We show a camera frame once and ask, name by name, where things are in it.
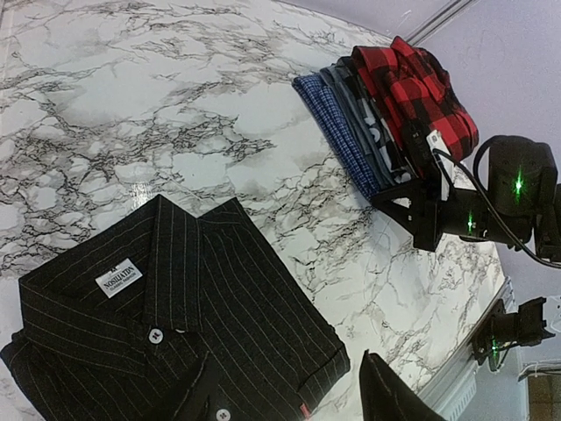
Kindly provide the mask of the blue shirt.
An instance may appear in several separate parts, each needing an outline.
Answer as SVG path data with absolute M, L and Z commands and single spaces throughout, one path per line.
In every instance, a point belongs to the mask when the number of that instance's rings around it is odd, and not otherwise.
M 297 76 L 292 86 L 308 107 L 356 188 L 365 200 L 371 201 L 380 191 L 380 184 L 330 87 L 319 74 Z

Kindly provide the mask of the black pinstripe long sleeve shirt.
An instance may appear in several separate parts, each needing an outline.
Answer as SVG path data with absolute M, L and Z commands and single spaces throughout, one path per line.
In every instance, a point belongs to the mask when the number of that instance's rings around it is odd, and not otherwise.
M 350 368 L 234 198 L 156 196 L 18 286 L 1 357 L 47 420 L 303 420 Z

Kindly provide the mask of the grey white shirt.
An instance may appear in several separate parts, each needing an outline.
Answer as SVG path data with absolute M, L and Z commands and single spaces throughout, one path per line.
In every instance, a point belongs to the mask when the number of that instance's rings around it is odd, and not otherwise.
M 343 116 L 350 126 L 364 158 L 383 189 L 409 182 L 413 172 L 382 117 L 376 101 L 370 96 L 366 84 L 349 57 L 320 70 L 320 76 L 331 89 Z

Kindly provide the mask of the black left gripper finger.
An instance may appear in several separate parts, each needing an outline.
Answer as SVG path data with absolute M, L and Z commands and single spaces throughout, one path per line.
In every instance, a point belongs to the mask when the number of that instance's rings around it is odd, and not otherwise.
M 444 421 L 377 354 L 364 351 L 359 390 L 365 421 Z

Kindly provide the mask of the red black plaid shirt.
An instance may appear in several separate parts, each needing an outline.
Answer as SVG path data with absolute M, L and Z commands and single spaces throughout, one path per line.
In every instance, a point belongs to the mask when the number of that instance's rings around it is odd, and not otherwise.
M 355 46 L 352 61 L 399 146 L 404 145 L 401 129 L 411 120 L 439 131 L 458 161 L 478 145 L 476 124 L 431 52 L 395 37 L 389 47 Z

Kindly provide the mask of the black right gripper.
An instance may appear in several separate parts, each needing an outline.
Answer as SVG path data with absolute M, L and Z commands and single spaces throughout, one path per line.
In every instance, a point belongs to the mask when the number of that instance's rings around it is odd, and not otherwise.
M 403 228 L 413 228 L 415 248 L 435 252 L 443 235 L 442 182 L 414 179 L 385 189 L 371 199 L 371 205 Z

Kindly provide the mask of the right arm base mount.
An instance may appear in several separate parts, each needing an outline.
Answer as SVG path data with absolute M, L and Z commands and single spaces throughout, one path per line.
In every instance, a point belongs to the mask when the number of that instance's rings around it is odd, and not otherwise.
M 500 298 L 492 306 L 480 327 L 472 336 L 472 356 L 479 366 L 488 363 L 492 372 L 501 367 L 501 355 L 515 347 L 537 346 L 555 336 L 546 330 L 543 307 L 545 297 L 537 297 L 507 312 Z

